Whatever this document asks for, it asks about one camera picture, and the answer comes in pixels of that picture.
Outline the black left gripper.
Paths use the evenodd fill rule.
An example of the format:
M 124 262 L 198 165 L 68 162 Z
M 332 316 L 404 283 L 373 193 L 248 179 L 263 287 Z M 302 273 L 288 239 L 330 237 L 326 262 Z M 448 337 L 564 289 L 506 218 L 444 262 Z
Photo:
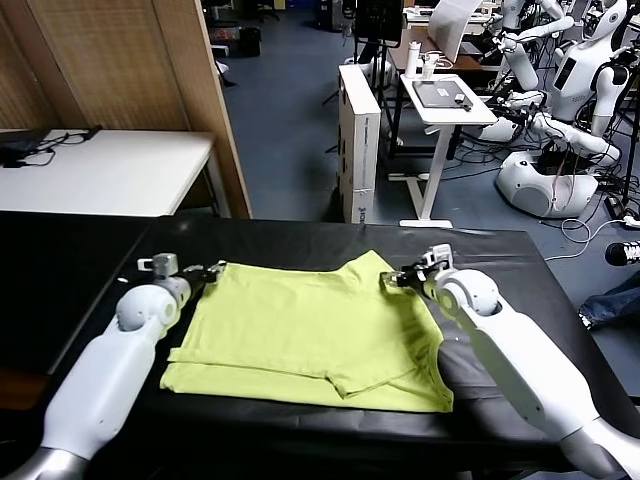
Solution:
M 211 265 L 194 264 L 185 267 L 180 277 L 189 284 L 189 299 L 193 300 L 207 284 L 217 283 L 225 268 L 225 260 L 219 260 Z

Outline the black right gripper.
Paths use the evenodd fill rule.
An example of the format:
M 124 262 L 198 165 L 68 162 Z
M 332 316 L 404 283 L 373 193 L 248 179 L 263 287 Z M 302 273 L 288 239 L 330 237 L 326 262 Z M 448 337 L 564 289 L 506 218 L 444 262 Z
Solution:
M 428 260 L 420 259 L 400 267 L 399 272 L 382 272 L 379 281 L 385 289 L 411 287 L 420 295 L 434 296 L 436 271 L 430 269 Z

